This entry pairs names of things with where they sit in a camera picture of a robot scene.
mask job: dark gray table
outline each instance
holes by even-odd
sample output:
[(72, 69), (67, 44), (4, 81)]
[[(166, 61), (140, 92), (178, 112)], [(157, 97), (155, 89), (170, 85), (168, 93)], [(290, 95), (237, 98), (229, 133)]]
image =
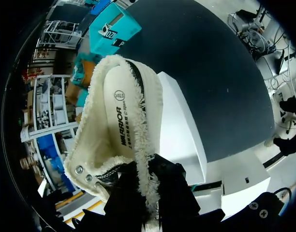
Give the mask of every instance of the dark gray table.
[(118, 53), (177, 80), (208, 162), (272, 135), (263, 78), (226, 24), (193, 0), (140, 0), (128, 11), (143, 29)]

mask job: white foam block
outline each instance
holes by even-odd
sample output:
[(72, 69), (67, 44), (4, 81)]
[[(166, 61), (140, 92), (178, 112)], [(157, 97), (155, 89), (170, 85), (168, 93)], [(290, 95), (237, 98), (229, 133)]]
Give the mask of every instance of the white foam block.
[(180, 163), (189, 185), (205, 183), (207, 159), (195, 121), (175, 79), (158, 74), (163, 87), (160, 155)]

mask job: yellow floor stripe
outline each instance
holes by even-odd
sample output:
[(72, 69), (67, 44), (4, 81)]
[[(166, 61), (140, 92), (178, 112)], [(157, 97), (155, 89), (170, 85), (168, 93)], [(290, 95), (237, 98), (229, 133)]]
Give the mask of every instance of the yellow floor stripe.
[(61, 208), (62, 206), (65, 206), (66, 204), (72, 202), (73, 200), (77, 199), (78, 197), (80, 197), (80, 196), (82, 196), (82, 195), (84, 195), (83, 192), (79, 192), (79, 193), (77, 193), (75, 196), (72, 196), (72, 197), (70, 197), (69, 199), (66, 199), (65, 201), (63, 201), (63, 202), (57, 204), (57, 205), (56, 205), (56, 209), (59, 209), (59, 208)]
[[(98, 201), (97, 203), (94, 203), (92, 206), (88, 207), (87, 210), (92, 210), (95, 207), (99, 206), (100, 204), (102, 204), (102, 201)], [(80, 212), (79, 214), (77, 214), (74, 217), (71, 217), (70, 219), (67, 219), (66, 221), (64, 221), (66, 224), (70, 223), (72, 221), (72, 218), (79, 218), (80, 216), (83, 216), (85, 213), (84, 212)]]

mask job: shoe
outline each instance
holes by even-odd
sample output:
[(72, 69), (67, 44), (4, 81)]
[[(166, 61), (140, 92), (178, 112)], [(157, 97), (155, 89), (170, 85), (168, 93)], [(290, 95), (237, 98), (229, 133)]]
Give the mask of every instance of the shoe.
[(139, 191), (155, 210), (158, 181), (148, 162), (160, 149), (162, 94), (148, 66), (119, 55), (102, 59), (91, 78), (74, 149), (64, 162), (68, 178), (106, 201), (104, 186), (118, 178), (121, 165), (135, 160)]
[(273, 146), (274, 145), (274, 139), (276, 139), (276, 138), (280, 138), (280, 136), (277, 135), (277, 134), (274, 134), (273, 137), (271, 137), (270, 139), (267, 139), (264, 142), (264, 146), (266, 146), (266, 147)]
[(272, 98), (274, 99), (274, 101), (278, 106), (279, 106), (279, 103), (283, 101), (283, 96), (282, 95), (280, 96), (278, 93), (273, 93)]

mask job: shoe insole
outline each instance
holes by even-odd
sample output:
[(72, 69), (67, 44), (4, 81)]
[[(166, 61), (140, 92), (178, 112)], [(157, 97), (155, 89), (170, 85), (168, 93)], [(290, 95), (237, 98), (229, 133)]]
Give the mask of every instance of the shoe insole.
[(131, 112), (135, 105), (133, 79), (121, 66), (112, 68), (104, 80), (104, 103), (109, 139), (116, 156), (134, 159)]

